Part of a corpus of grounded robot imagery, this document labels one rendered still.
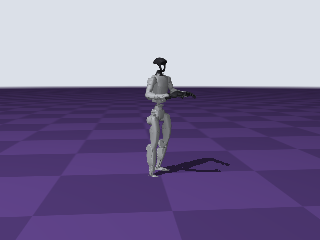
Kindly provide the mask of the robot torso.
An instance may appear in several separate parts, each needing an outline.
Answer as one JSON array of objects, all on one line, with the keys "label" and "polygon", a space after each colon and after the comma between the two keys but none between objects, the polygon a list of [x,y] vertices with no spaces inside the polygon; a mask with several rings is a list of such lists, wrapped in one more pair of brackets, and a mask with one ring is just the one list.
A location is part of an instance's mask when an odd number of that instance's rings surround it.
[{"label": "robot torso", "polygon": [[[154,85],[153,91],[151,93],[157,94],[157,95],[165,95],[168,93],[169,79],[166,75],[164,75],[164,73],[162,74],[164,76],[160,76],[160,75],[161,74],[155,74],[151,77],[151,78],[156,77],[156,80],[157,80],[157,83]],[[165,103],[166,100],[161,101],[161,100],[152,99],[152,102],[157,104],[155,105],[154,109],[152,109],[151,115],[156,114],[156,117],[160,121],[164,118],[164,115],[165,115],[165,110],[163,109],[164,104],[161,104],[161,103]]]}]

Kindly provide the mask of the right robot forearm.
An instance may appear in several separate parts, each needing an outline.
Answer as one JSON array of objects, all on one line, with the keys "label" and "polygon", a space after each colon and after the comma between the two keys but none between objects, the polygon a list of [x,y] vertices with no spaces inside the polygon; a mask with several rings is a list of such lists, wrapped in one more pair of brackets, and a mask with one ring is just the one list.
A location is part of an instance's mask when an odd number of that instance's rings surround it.
[{"label": "right robot forearm", "polygon": [[[153,99],[154,101],[156,101],[156,100],[159,100],[159,101],[165,101],[166,99],[166,97],[169,97],[169,94],[155,94],[155,93],[151,93],[151,92],[148,92],[147,94],[146,94],[146,96],[148,97],[148,98],[151,98],[151,99]],[[169,100],[169,99],[168,99]],[[167,101],[167,100],[166,100]]]}]

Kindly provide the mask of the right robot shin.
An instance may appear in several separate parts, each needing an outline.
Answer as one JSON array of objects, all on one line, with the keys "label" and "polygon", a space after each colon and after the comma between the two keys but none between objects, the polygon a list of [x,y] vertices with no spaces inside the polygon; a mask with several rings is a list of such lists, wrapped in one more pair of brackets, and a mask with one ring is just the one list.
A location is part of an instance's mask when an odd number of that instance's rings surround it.
[{"label": "right robot shin", "polygon": [[147,150],[147,163],[149,165],[149,174],[151,177],[155,175],[156,163],[157,163],[157,149],[152,149],[151,145],[146,147]]}]

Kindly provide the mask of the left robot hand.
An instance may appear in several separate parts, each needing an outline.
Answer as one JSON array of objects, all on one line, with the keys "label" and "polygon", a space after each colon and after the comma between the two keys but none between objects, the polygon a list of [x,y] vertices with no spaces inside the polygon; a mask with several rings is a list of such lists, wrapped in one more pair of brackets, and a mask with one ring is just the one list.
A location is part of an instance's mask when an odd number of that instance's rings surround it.
[{"label": "left robot hand", "polygon": [[196,95],[194,95],[193,93],[191,93],[191,92],[184,92],[184,95],[186,96],[186,97],[189,97],[189,96],[192,96],[192,98],[195,98],[196,99]]}]

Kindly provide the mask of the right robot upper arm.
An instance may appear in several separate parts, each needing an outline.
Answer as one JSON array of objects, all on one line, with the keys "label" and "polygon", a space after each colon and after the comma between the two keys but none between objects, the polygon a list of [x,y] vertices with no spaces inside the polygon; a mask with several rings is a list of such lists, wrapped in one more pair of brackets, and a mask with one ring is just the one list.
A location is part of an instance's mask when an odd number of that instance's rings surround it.
[{"label": "right robot upper arm", "polygon": [[[148,82],[148,85],[146,89],[146,94],[149,92],[151,93],[153,91],[154,86],[157,84],[157,78],[156,77],[149,78],[147,82]],[[152,98],[147,97],[146,94],[145,94],[145,97],[151,101]]]}]

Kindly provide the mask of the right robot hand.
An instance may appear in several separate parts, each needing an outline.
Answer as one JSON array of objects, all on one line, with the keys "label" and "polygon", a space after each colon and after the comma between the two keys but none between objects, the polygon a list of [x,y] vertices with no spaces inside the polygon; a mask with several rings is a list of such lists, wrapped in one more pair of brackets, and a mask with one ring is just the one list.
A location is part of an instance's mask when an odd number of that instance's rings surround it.
[{"label": "right robot hand", "polygon": [[172,94],[170,94],[170,93],[168,93],[168,94],[169,94],[169,97],[166,97],[165,98],[166,100],[170,100],[171,98],[182,98],[182,99],[185,98],[184,97],[185,96],[184,93],[181,92],[181,91],[175,91]]}]

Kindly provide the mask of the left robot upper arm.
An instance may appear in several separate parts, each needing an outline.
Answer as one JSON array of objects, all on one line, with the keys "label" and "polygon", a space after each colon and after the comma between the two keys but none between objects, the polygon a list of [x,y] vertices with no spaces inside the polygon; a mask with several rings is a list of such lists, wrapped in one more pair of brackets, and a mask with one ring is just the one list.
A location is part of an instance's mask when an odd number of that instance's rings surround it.
[{"label": "left robot upper arm", "polygon": [[174,88],[171,77],[168,76],[168,89],[170,90],[170,94],[176,92],[177,90]]}]

